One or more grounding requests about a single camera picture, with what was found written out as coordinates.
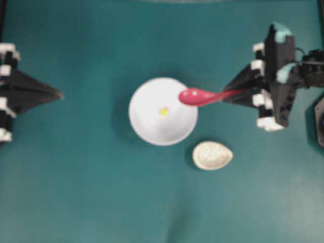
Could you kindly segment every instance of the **teal cloth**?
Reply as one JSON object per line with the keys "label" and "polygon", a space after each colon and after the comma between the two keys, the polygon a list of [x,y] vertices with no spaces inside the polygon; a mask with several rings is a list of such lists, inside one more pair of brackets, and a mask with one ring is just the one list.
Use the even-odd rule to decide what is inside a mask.
{"label": "teal cloth", "polygon": [[[298,243],[324,241],[324,159],[300,90],[290,126],[268,133],[256,110],[213,104],[171,147],[140,140],[127,115],[135,89],[168,76],[219,91],[254,58],[272,22],[296,46],[321,48],[317,1],[153,4],[8,1],[4,38],[20,69],[65,94],[18,117],[0,149],[3,243]],[[215,140],[234,153],[196,169]]]}

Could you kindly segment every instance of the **small yellow object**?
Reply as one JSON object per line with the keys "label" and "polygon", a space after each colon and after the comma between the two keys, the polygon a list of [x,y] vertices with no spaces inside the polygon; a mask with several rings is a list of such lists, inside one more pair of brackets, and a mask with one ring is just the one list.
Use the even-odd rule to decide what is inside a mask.
{"label": "small yellow object", "polygon": [[159,111],[159,114],[161,116],[167,116],[168,113],[169,113],[169,110],[167,108],[165,108],[165,107],[161,108],[160,111]]}

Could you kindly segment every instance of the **teal tabletop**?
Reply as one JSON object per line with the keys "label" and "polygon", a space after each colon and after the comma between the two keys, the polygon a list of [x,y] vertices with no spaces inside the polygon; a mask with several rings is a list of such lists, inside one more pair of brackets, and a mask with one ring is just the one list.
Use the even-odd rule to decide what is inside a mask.
{"label": "teal tabletop", "polygon": [[[16,118],[0,149],[0,242],[324,242],[312,112],[322,89],[299,90],[289,127],[273,133],[256,127],[256,110],[223,103],[201,108],[173,146],[142,141],[128,120],[132,93],[154,77],[220,91],[274,21],[296,46],[322,48],[316,0],[9,0],[4,41],[19,68],[65,99]],[[233,160],[196,168],[203,140]]]}

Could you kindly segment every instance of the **red spoon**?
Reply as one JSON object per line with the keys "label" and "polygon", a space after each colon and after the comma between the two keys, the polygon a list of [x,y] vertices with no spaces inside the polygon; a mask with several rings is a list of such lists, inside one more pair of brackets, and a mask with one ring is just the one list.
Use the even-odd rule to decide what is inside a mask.
{"label": "red spoon", "polygon": [[189,88],[179,94],[179,100],[186,105],[204,106],[240,94],[244,91],[246,90],[229,90],[221,93],[211,93],[197,88]]}

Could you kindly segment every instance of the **white bowl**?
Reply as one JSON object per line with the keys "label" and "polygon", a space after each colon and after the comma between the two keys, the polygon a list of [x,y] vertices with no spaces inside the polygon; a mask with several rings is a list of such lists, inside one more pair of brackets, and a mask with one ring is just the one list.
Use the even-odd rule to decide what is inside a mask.
{"label": "white bowl", "polygon": [[136,134],[160,146],[176,144],[194,129],[198,108],[179,101],[187,87],[172,78],[159,77],[142,84],[133,94],[129,119]]}

